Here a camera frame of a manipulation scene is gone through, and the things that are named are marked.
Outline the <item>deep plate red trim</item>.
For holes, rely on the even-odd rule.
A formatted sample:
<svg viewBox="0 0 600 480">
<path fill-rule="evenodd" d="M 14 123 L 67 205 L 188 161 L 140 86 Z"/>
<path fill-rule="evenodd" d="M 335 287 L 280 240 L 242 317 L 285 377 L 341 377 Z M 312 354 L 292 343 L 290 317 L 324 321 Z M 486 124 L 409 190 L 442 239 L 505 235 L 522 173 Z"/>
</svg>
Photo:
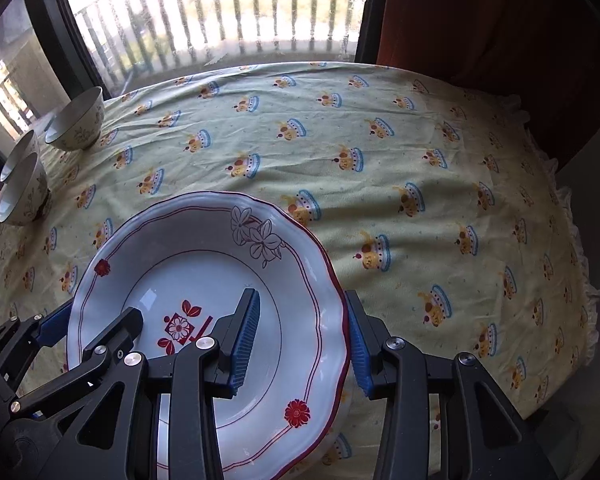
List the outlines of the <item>deep plate red trim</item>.
<svg viewBox="0 0 600 480">
<path fill-rule="evenodd" d="M 87 266 L 73 297 L 67 361 L 124 309 L 134 348 L 173 356 L 210 335 L 242 292 L 260 296 L 245 382 L 214 404 L 224 476 L 290 479 L 332 442 L 348 368 L 346 306 L 321 244 L 290 214 L 240 193 L 193 192 L 126 220 Z"/>
</svg>

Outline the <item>floral bowl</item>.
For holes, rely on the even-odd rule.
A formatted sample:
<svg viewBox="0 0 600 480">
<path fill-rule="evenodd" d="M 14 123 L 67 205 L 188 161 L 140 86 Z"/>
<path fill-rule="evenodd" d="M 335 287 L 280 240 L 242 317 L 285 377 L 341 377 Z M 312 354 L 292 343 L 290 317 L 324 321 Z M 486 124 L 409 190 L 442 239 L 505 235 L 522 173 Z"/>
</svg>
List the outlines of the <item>floral bowl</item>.
<svg viewBox="0 0 600 480">
<path fill-rule="evenodd" d="M 38 152 L 38 138 L 36 137 L 35 131 L 30 129 L 26 133 L 23 133 L 22 136 L 16 142 L 14 148 L 9 153 L 6 158 L 6 162 L 2 168 L 0 174 L 0 182 L 5 183 L 16 166 L 28 155 L 31 153 Z"/>
<path fill-rule="evenodd" d="M 40 156 L 30 153 L 18 162 L 0 193 L 0 224 L 26 226 L 41 211 L 50 190 Z"/>
<path fill-rule="evenodd" d="M 85 150 L 99 138 L 104 117 L 102 87 L 85 90 L 50 122 L 45 143 L 64 152 Z"/>
</svg>

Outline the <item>balcony railing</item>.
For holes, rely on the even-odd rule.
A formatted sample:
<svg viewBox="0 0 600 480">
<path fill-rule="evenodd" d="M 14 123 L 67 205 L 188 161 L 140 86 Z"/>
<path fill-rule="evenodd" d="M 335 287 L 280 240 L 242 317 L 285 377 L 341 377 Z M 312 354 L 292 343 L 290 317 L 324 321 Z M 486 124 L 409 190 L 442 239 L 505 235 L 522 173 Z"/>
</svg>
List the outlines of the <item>balcony railing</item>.
<svg viewBox="0 0 600 480">
<path fill-rule="evenodd" d="M 68 0 L 119 94 L 240 64 L 355 58 L 365 0 Z"/>
</svg>

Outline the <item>yellow patterned tablecloth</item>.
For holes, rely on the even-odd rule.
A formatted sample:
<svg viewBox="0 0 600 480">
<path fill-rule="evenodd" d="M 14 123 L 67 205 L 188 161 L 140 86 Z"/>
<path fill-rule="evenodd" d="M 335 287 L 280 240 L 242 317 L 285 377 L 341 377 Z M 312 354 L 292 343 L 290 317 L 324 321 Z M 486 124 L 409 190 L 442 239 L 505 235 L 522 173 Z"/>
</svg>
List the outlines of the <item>yellow patterned tablecloth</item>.
<svg viewBox="0 0 600 480">
<path fill-rule="evenodd" d="M 569 192 L 501 102 L 334 62 L 224 68 L 102 98 L 100 135 L 85 150 L 44 140 L 72 100 L 24 132 L 35 131 L 50 192 L 32 223 L 0 224 L 0 326 L 73 300 L 106 240 L 149 206 L 245 194 L 314 235 L 346 306 L 332 442 L 291 479 L 375 478 L 386 404 L 356 382 L 349 290 L 422 353 L 476 356 L 557 471 L 536 415 L 593 359 L 597 292 Z M 40 349 L 18 396 L 81 364 L 69 366 L 67 336 Z"/>
</svg>

